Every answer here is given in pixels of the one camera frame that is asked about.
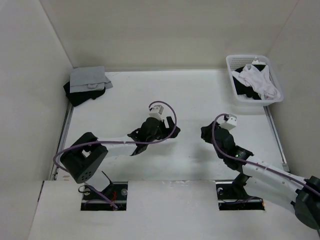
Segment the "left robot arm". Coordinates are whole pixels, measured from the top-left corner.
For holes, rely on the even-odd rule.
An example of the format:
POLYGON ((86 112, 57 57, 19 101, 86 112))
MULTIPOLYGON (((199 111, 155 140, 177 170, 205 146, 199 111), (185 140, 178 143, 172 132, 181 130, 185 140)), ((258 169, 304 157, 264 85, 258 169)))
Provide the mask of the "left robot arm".
POLYGON ((81 146, 64 152, 60 162, 77 184, 94 187, 96 195, 105 200, 112 195, 112 181, 99 169, 105 158, 139 155, 148 147, 144 143, 166 138, 174 139, 180 131, 172 117, 168 116, 166 120, 148 117, 141 127, 124 137, 115 139, 119 143, 108 146, 101 143, 84 146, 84 143, 98 141, 92 132, 86 132, 73 144, 73 146, 81 146))

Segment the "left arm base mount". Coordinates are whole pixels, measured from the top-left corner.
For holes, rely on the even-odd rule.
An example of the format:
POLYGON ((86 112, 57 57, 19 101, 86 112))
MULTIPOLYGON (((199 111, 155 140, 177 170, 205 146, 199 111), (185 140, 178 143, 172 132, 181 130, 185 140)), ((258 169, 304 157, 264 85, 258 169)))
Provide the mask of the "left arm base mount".
POLYGON ((128 182, 113 182, 102 194, 113 202, 117 208, 108 204, 103 197, 92 191, 87 185, 81 185, 78 192, 82 194, 81 211, 126 211, 128 199, 128 182))

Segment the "white tank top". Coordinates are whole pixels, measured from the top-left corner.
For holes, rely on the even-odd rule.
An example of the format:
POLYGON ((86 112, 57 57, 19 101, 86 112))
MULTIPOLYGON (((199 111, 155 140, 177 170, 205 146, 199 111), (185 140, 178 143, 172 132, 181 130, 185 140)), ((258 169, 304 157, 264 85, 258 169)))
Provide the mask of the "white tank top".
POLYGON ((254 64, 247 64, 240 73, 234 70, 231 74, 246 87, 251 86, 261 100, 278 101, 281 98, 281 93, 270 80, 269 66, 262 65, 265 65, 262 71, 259 71, 254 64))

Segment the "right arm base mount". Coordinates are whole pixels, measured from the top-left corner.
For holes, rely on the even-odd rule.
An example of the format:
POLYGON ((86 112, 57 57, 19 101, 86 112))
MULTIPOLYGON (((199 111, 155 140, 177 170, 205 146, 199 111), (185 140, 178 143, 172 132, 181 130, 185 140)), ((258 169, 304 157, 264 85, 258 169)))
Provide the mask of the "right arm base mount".
POLYGON ((216 181, 215 187, 220 211, 265 210, 262 198, 247 195, 242 188, 237 189, 230 180, 216 181))

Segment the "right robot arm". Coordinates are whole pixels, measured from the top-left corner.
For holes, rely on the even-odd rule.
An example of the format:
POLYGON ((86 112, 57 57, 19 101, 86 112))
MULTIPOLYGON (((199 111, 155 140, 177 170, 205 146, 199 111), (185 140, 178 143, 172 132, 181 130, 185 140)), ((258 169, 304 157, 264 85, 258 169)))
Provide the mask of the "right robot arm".
POLYGON ((251 151, 236 145, 220 124, 201 127, 201 139, 213 145, 219 159, 239 174, 232 182, 238 198, 258 197, 292 212, 307 227, 320 228, 320 179, 296 176, 263 162, 251 151))

